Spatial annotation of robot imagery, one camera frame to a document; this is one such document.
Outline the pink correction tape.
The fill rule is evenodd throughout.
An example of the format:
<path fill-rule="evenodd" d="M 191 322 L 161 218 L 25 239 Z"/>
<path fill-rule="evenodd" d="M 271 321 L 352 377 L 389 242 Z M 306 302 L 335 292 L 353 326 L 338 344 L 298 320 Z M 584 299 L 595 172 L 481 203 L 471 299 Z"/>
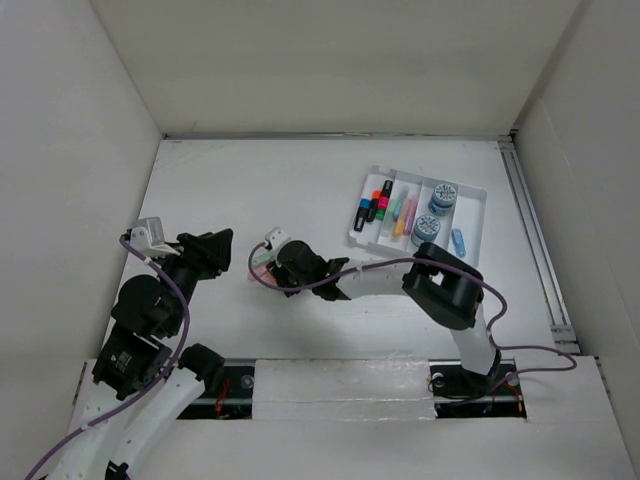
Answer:
<path fill-rule="evenodd" d="M 248 272 L 248 280 L 255 281 L 256 279 L 265 280 L 269 276 L 269 271 L 265 266 L 261 266 Z"/>

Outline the blue cap black highlighter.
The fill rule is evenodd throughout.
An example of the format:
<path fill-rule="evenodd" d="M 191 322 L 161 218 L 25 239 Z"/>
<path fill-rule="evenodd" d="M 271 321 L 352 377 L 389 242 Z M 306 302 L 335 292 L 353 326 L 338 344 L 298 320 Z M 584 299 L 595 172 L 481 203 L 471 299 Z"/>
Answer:
<path fill-rule="evenodd" d="M 361 232 L 364 229 L 364 225 L 367 222 L 370 211 L 370 200 L 367 198 L 361 198 L 356 211 L 353 229 L 355 232 Z"/>

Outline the green cap pastel highlighter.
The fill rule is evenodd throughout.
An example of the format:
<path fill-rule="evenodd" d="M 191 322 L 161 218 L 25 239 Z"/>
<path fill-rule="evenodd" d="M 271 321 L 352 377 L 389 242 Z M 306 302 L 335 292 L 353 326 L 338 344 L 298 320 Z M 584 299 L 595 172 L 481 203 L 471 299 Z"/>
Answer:
<path fill-rule="evenodd" d="M 388 238 L 391 235 L 391 230 L 395 223 L 394 212 L 396 209 L 397 200 L 390 199 L 386 208 L 385 216 L 383 219 L 380 235 L 383 238 Z"/>

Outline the orange cap black highlighter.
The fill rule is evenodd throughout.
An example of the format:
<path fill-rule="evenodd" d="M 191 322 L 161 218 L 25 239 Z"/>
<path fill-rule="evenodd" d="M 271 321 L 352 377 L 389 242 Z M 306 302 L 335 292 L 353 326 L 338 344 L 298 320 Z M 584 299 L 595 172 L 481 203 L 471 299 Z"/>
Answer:
<path fill-rule="evenodd" d="M 371 195 L 369 208 L 373 212 L 377 210 L 380 194 L 381 194 L 381 191 L 379 189 L 376 189 L 373 191 Z"/>

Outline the pink cap black highlighter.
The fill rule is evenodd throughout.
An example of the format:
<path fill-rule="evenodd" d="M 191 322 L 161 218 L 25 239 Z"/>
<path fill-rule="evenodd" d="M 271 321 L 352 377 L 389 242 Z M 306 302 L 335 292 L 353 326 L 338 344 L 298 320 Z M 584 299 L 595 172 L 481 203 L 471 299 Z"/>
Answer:
<path fill-rule="evenodd" d="M 385 211 L 387 209 L 392 188 L 393 188 L 393 181 L 386 180 L 382 186 L 380 195 L 378 197 L 378 209 L 380 211 Z"/>

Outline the yellow pastel highlighter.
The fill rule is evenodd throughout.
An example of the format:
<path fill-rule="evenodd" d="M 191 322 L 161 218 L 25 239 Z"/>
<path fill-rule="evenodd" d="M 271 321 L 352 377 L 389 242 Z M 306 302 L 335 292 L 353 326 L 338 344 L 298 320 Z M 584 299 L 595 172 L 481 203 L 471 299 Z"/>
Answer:
<path fill-rule="evenodd" d="M 407 214 L 406 211 L 401 212 L 395 222 L 395 226 L 393 230 L 393 236 L 395 238 L 400 238 L 405 233 L 406 214 Z"/>

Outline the blue cap pastel highlighter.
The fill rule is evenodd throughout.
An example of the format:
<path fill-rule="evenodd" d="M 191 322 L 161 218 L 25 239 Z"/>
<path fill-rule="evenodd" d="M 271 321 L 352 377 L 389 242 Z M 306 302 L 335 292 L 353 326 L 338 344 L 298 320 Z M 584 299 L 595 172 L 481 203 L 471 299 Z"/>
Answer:
<path fill-rule="evenodd" d="M 398 221 L 401 218 L 402 212 L 404 211 L 405 204 L 408 201 L 408 197 L 409 197 L 409 188 L 403 187 L 402 190 L 400 191 L 400 194 L 397 198 L 396 206 L 393 210 L 393 217 L 395 221 Z"/>

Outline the purple cap pastel highlighter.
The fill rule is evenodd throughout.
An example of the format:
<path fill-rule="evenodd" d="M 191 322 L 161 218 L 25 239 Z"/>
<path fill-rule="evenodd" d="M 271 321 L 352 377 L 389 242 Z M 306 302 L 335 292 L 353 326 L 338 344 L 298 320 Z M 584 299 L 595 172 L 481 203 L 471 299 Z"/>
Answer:
<path fill-rule="evenodd" d="M 411 231 L 412 231 L 412 228 L 413 228 L 416 209 L 417 209 L 417 206 L 410 213 L 408 213 L 408 210 L 407 210 L 405 233 L 404 233 L 405 236 L 409 236 L 411 234 Z"/>

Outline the blue correction tape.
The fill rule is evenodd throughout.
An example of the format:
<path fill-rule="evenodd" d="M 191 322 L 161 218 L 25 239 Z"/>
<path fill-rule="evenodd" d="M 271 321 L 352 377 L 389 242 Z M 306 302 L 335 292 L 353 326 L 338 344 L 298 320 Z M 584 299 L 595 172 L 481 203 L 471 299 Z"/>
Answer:
<path fill-rule="evenodd" d="M 455 254 L 459 258 L 465 258 L 467 253 L 466 245 L 465 245 L 463 233 L 459 228 L 453 228 L 451 230 L 451 242 L 452 242 Z"/>

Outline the green correction tape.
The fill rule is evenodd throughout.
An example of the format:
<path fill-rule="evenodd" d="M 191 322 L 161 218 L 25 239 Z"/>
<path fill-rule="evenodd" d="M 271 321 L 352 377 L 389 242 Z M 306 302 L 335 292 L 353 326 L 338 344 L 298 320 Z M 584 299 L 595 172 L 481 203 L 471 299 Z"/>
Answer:
<path fill-rule="evenodd" d="M 252 259 L 252 266 L 259 268 L 274 261 L 273 252 L 271 250 L 265 251 L 256 255 Z"/>

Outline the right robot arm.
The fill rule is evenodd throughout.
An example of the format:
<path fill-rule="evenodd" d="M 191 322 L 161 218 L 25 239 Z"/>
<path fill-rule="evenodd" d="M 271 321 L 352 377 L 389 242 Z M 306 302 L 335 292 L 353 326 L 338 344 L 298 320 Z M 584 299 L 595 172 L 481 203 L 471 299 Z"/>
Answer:
<path fill-rule="evenodd" d="M 406 296 L 451 332 L 468 390 L 483 394 L 498 382 L 501 354 L 489 339 L 484 318 L 484 279 L 434 243 L 422 244 L 411 257 L 363 263 L 347 257 L 325 260 L 294 240 L 279 249 L 267 269 L 287 296 L 303 287 L 331 302 Z"/>

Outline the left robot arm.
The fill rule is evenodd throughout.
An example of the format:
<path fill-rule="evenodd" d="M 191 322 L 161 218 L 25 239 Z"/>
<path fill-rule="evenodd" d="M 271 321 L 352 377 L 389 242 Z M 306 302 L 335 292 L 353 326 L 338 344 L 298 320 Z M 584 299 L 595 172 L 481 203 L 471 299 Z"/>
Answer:
<path fill-rule="evenodd" d="M 196 398 L 222 387 L 224 359 L 187 345 L 189 302 L 197 284 L 229 269 L 233 231 L 182 233 L 164 239 L 159 218 L 145 218 L 120 236 L 125 250 L 151 269 L 120 288 L 114 324 L 91 372 L 79 426 L 29 471 L 36 479 L 54 456 L 50 479 L 130 479 L 139 455 Z"/>

